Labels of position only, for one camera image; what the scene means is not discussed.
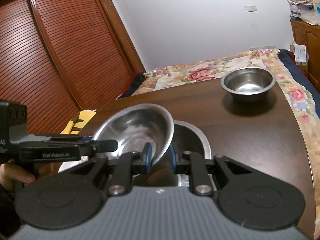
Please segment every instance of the dark brown tabletop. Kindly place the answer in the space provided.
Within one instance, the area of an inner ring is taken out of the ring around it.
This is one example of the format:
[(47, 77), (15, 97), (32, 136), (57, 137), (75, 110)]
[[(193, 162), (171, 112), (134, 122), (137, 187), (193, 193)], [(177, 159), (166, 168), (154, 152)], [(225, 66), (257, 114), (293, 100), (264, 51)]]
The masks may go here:
[(165, 107), (174, 120), (197, 126), (208, 138), (212, 154), (222, 154), (295, 185), (306, 208), (298, 224), (313, 238), (315, 194), (305, 143), (294, 114), (276, 84), (268, 99), (246, 105), (226, 93), (220, 79), (172, 87), (116, 100), (105, 105), (80, 135), (92, 136), (117, 111), (140, 103)]

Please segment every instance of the floral blanket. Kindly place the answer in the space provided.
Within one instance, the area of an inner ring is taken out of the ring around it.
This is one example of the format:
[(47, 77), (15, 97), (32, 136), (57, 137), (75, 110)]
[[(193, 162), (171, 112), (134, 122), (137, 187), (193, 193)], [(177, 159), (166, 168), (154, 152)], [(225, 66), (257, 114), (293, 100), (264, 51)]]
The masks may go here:
[(315, 233), (320, 235), (320, 137), (317, 136), (320, 134), (320, 119), (316, 115), (312, 94), (292, 78), (279, 60), (278, 52), (278, 49), (256, 50), (218, 60), (157, 68), (145, 74), (147, 79), (133, 95), (221, 78), (241, 67), (257, 66), (272, 71), (292, 108), (307, 146), (316, 192)]

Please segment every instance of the screw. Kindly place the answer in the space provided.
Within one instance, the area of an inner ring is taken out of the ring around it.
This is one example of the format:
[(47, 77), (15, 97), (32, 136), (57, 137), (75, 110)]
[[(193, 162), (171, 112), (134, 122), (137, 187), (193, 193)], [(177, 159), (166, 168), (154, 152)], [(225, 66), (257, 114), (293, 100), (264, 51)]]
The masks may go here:
[(109, 187), (108, 192), (110, 195), (119, 195), (124, 192), (124, 186), (112, 185)]
[(211, 187), (208, 185), (198, 185), (196, 186), (196, 191), (200, 194), (209, 193), (211, 191)]

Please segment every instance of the black sleeve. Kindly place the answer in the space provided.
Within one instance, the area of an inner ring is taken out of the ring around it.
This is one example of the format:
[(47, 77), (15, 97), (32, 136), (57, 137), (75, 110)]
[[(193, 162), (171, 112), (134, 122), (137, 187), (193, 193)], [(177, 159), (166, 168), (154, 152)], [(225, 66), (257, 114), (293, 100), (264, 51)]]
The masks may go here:
[(0, 234), (9, 237), (20, 226), (21, 222), (15, 212), (13, 198), (0, 185)]

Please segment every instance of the finger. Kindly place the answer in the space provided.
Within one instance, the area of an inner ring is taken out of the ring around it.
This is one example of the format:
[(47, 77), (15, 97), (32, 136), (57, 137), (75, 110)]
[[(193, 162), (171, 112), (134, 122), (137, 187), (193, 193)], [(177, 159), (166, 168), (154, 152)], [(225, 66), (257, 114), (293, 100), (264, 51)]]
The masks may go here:
[(13, 163), (2, 164), (0, 166), (0, 174), (7, 179), (18, 180), (22, 183), (31, 183), (36, 179), (33, 174)]
[(39, 168), (38, 174), (41, 177), (47, 176), (47, 175), (51, 175), (52, 171), (53, 171), (52, 163), (46, 163)]

